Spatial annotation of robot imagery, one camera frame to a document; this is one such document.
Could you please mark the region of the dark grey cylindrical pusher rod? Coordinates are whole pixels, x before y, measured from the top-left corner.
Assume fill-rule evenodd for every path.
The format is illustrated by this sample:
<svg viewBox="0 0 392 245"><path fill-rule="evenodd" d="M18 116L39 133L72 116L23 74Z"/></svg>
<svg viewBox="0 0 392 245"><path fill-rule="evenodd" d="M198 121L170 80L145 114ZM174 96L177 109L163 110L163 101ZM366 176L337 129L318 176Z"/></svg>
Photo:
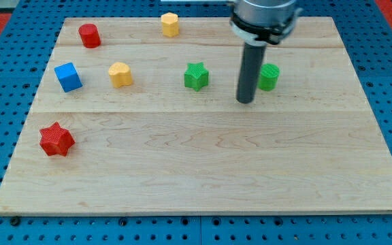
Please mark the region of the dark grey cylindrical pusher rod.
<svg viewBox="0 0 392 245"><path fill-rule="evenodd" d="M265 50L266 46L244 44L236 91L236 99L240 103L251 103L255 98Z"/></svg>

